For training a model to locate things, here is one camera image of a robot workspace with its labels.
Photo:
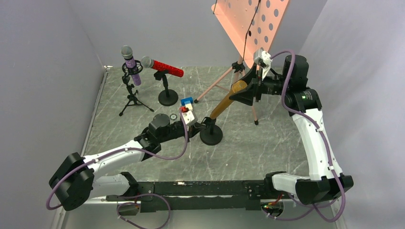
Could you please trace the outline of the purple glitter microphone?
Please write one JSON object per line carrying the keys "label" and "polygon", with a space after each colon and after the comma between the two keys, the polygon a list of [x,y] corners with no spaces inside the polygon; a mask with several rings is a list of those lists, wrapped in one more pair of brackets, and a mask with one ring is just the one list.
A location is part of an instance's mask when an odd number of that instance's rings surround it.
{"label": "purple glitter microphone", "polygon": [[135,60],[133,57],[133,51],[128,45],[121,47],[121,55],[125,60],[125,66],[128,70],[129,76],[132,78],[135,86],[141,85],[140,73],[143,70],[143,66],[140,61]]}

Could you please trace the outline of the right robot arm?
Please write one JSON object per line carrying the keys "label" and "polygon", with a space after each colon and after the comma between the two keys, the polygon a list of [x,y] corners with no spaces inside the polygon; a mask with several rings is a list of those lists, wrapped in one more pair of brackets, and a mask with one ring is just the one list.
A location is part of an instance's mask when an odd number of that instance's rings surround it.
{"label": "right robot arm", "polygon": [[295,195],[304,205],[335,200],[352,188],[354,181],[352,176],[343,174],[330,147],[319,95],[307,86],[307,59],[301,55],[286,56],[282,74],[276,73],[274,77],[267,76],[268,72],[273,72],[270,64],[269,57],[256,56],[251,70],[241,79],[247,87],[230,99],[252,105],[263,94],[280,95],[300,133],[309,175],[273,172],[266,175],[265,183],[271,191]]}

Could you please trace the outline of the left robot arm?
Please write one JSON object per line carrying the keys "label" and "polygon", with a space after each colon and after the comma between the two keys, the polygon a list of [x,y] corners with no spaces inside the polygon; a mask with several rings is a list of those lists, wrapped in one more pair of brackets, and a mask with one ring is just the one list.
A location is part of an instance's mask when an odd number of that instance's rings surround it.
{"label": "left robot arm", "polygon": [[[135,196],[139,185],[129,172],[121,172],[115,176],[108,176],[108,173],[151,157],[178,159],[184,155],[190,138],[206,130],[210,124],[210,118],[206,117],[198,122],[191,116],[191,112],[181,113],[181,119],[173,123],[168,115],[158,114],[140,135],[121,146],[89,156],[71,153],[49,180],[52,192],[46,201],[46,208],[71,211],[92,198],[111,194]],[[184,137],[185,142],[178,156],[158,154],[161,143],[180,137]]]}

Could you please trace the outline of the red glitter microphone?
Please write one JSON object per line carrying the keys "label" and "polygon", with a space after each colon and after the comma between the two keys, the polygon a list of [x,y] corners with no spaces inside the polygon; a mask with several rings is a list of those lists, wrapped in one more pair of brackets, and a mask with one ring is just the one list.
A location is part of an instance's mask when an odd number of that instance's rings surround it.
{"label": "red glitter microphone", "polygon": [[144,68],[151,68],[157,71],[168,71],[168,74],[177,76],[177,77],[183,77],[184,76],[184,71],[182,69],[179,69],[177,67],[170,66],[168,64],[156,61],[148,56],[144,56],[141,60],[141,65]]}

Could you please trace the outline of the gold microphone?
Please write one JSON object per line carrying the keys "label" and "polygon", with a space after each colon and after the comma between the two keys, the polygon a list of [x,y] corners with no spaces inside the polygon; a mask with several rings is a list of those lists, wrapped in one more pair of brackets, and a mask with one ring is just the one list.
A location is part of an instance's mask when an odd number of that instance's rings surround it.
{"label": "gold microphone", "polygon": [[210,114],[211,119],[216,119],[221,113],[224,112],[232,103],[233,100],[230,99],[231,95],[245,89],[247,87],[247,83],[245,81],[239,80],[232,84],[229,93],[222,99],[222,101],[213,109]]}

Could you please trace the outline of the black round-base mic stand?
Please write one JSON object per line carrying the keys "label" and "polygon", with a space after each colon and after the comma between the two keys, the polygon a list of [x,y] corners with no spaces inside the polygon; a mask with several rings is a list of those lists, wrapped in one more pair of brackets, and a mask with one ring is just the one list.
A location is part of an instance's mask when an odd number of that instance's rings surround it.
{"label": "black round-base mic stand", "polygon": [[169,89],[169,84],[166,77],[166,74],[168,73],[168,70],[156,71],[154,73],[155,79],[162,81],[163,83],[164,90],[158,95],[158,102],[163,106],[172,106],[177,103],[179,98],[178,94],[174,90]]}

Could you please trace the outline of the black tripod shock-mount stand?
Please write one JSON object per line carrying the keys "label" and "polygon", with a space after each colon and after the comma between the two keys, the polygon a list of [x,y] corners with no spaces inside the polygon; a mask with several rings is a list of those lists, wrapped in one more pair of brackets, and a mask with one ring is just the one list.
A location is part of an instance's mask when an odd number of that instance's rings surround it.
{"label": "black tripod shock-mount stand", "polygon": [[135,91],[133,91],[133,89],[135,88],[135,85],[133,83],[129,84],[131,77],[128,74],[128,70],[125,66],[125,63],[122,65],[122,71],[123,71],[124,75],[121,77],[121,79],[128,91],[128,95],[127,95],[128,102],[125,104],[124,108],[118,115],[122,116],[124,111],[126,110],[126,108],[130,107],[130,106],[144,106],[144,107],[148,108],[151,112],[154,112],[154,110],[152,108],[145,105],[137,98],[137,94],[139,92],[137,89]]}

